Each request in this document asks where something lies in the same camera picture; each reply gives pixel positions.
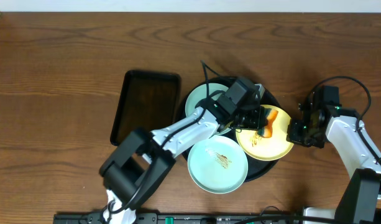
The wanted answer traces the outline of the green yellow sponge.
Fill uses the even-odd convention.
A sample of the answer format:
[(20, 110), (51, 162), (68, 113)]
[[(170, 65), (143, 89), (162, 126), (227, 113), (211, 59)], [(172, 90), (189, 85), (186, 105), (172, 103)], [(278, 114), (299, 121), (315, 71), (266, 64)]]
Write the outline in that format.
[(276, 120), (277, 116), (277, 110), (265, 108), (264, 115), (262, 117), (262, 124), (264, 126), (257, 131), (257, 134), (262, 138), (271, 138), (273, 135), (273, 122)]

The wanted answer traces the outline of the yellow plate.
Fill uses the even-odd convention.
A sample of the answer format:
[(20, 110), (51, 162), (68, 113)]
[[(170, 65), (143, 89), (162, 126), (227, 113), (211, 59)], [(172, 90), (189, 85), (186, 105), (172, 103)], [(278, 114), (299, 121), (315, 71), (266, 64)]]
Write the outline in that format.
[(235, 130), (236, 140), (246, 154), (261, 161), (273, 161), (285, 156), (293, 147), (293, 143), (286, 140), (287, 129), (291, 117), (281, 108), (272, 105), (263, 105), (278, 111), (273, 122), (271, 138), (262, 138), (254, 130)]

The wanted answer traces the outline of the light blue plate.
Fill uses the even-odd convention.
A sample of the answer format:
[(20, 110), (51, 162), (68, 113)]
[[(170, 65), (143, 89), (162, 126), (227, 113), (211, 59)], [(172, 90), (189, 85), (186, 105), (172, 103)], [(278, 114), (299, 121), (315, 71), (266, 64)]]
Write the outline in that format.
[[(222, 90), (226, 92), (228, 87), (219, 83), (210, 83), (209, 85), (209, 95), (215, 91)], [(185, 102), (185, 115), (189, 116), (194, 112), (197, 103), (206, 98), (206, 84), (202, 84), (196, 87), (187, 97)]]
[(243, 149), (224, 136), (196, 143), (190, 149), (187, 163), (194, 183), (213, 194), (235, 191), (245, 182), (249, 170)]

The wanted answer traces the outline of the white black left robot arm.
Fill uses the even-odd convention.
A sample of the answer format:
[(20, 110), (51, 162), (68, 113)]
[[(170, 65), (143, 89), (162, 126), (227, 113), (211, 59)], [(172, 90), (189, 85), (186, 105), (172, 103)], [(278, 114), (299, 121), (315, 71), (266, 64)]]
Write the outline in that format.
[(157, 190), (176, 157), (219, 129), (245, 119), (258, 128), (260, 98), (257, 90), (228, 89), (217, 100), (203, 99), (191, 116), (169, 127), (130, 132), (99, 170), (108, 195), (103, 221), (134, 223), (135, 211)]

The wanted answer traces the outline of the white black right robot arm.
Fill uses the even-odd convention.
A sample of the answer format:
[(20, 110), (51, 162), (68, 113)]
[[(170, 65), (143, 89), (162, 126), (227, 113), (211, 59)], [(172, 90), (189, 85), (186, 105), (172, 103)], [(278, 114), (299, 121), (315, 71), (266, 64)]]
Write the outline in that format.
[(292, 119), (287, 141), (304, 147), (331, 143), (350, 182), (335, 209), (307, 207), (302, 214), (313, 223), (331, 219), (342, 223), (381, 223), (381, 152), (369, 137), (356, 110), (342, 107), (336, 86), (314, 88), (300, 106), (301, 119)]

